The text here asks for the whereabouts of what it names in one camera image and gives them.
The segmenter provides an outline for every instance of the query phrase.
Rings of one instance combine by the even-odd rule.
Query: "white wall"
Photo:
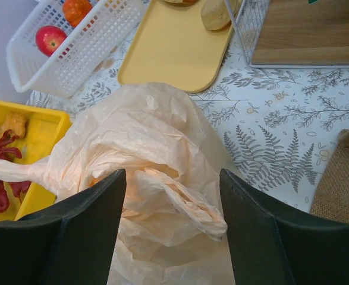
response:
[[[18,93],[14,90],[6,62],[6,46],[9,39],[33,8],[35,0],[0,0],[0,100],[25,103],[30,92]]]

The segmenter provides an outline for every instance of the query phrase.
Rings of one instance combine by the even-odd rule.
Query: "white tablecloth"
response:
[[[76,114],[120,87],[117,72],[134,30],[70,99],[32,92],[28,104]],[[192,96],[249,183],[309,211],[313,194],[349,128],[349,69],[250,69],[232,38],[216,81]]]

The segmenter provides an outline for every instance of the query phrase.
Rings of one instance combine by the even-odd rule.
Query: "burlap cloth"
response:
[[[349,223],[349,130],[341,131],[338,145],[318,184],[312,215]]]

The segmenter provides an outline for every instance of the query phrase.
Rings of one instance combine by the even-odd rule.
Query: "white plastic basket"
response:
[[[349,68],[349,65],[258,65],[252,57],[271,0],[243,0],[235,17],[229,0],[224,0],[247,66],[252,68]]]
[[[111,50],[142,19],[141,0],[90,0],[92,10],[76,28],[64,18],[64,0],[42,0],[7,46],[11,81],[18,92],[28,89],[68,98]],[[43,26],[56,26],[68,37],[49,58],[36,46]]]

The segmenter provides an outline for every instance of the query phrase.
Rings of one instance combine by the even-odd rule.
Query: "yellow bin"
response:
[[[30,164],[50,155],[54,145],[65,135],[71,126],[67,113],[33,106],[20,105],[0,101],[0,126],[8,113],[21,113],[26,119],[26,135],[17,139],[9,147],[17,147],[22,159],[14,159],[15,163]],[[5,183],[10,206],[6,212],[0,213],[1,220],[18,220],[21,217],[52,205],[55,195],[38,184],[32,183],[26,194],[21,194],[20,203],[13,196],[10,186]]]

